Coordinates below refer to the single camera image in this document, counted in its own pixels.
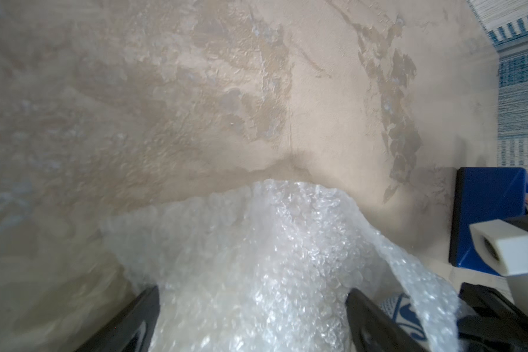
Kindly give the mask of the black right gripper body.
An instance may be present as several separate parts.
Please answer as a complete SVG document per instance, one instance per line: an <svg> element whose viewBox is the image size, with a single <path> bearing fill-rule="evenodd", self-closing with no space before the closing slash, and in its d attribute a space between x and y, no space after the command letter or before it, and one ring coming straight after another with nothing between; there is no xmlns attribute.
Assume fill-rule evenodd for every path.
<svg viewBox="0 0 528 352"><path fill-rule="evenodd" d="M528 317L498 290L463 283L459 298L475 311L458 319L468 351L528 351Z"/></svg>

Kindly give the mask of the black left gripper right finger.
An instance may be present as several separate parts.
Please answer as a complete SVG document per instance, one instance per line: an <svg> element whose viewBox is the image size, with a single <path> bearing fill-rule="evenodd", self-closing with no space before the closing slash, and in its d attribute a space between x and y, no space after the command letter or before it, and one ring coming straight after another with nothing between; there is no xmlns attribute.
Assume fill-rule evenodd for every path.
<svg viewBox="0 0 528 352"><path fill-rule="evenodd" d="M346 312L352 342L358 352L426 351L356 288L347 296Z"/></svg>

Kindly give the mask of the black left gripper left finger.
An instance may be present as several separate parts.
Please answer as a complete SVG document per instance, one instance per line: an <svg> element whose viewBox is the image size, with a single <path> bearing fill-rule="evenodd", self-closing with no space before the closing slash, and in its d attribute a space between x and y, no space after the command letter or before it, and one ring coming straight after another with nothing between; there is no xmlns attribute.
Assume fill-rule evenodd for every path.
<svg viewBox="0 0 528 352"><path fill-rule="evenodd" d="M143 290L76 352L148 352L160 314L156 285Z"/></svg>

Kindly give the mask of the blue patterned ceramic bowl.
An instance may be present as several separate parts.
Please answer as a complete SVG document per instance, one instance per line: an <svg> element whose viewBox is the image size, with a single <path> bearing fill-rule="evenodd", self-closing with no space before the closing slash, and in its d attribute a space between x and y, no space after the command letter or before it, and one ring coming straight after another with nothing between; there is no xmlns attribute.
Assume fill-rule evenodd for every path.
<svg viewBox="0 0 528 352"><path fill-rule="evenodd" d="M428 338L408 295L399 293L384 300L378 307L409 337L425 349L429 349Z"/></svg>

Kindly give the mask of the clear bubble wrap sheet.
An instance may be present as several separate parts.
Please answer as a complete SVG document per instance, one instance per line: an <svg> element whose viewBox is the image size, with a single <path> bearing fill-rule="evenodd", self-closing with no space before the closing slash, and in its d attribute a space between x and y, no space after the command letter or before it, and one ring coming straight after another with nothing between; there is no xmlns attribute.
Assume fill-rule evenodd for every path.
<svg viewBox="0 0 528 352"><path fill-rule="evenodd" d="M345 301L412 300L433 351L458 351L453 286L345 192L265 180L107 219L134 290L157 285L152 351L350 351Z"/></svg>

